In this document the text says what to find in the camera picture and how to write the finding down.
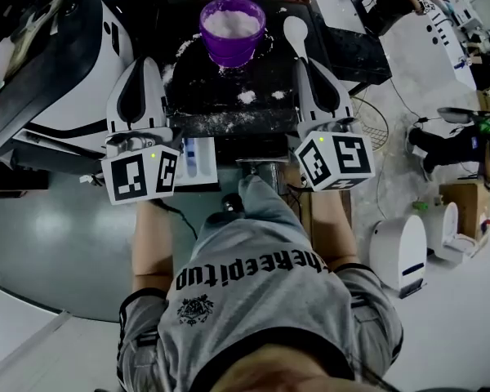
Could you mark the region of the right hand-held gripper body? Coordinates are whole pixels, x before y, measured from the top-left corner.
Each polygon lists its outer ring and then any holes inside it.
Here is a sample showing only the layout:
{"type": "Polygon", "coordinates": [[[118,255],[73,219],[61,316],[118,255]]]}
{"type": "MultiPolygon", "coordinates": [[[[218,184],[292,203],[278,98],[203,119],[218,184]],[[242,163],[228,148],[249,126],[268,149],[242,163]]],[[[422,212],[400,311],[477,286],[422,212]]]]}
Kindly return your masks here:
{"type": "Polygon", "coordinates": [[[376,175],[371,138],[355,118],[301,122],[287,142],[306,191],[350,190],[376,175]]]}

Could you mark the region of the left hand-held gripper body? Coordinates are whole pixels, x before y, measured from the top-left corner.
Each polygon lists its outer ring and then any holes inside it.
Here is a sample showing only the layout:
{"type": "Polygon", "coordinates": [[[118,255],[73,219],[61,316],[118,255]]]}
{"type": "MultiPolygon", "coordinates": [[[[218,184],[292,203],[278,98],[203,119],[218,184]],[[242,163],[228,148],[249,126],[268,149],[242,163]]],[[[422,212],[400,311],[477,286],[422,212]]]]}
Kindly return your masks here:
{"type": "Polygon", "coordinates": [[[105,146],[101,166],[113,205],[173,195],[181,131],[165,116],[145,116],[133,124],[110,120],[105,146]]]}

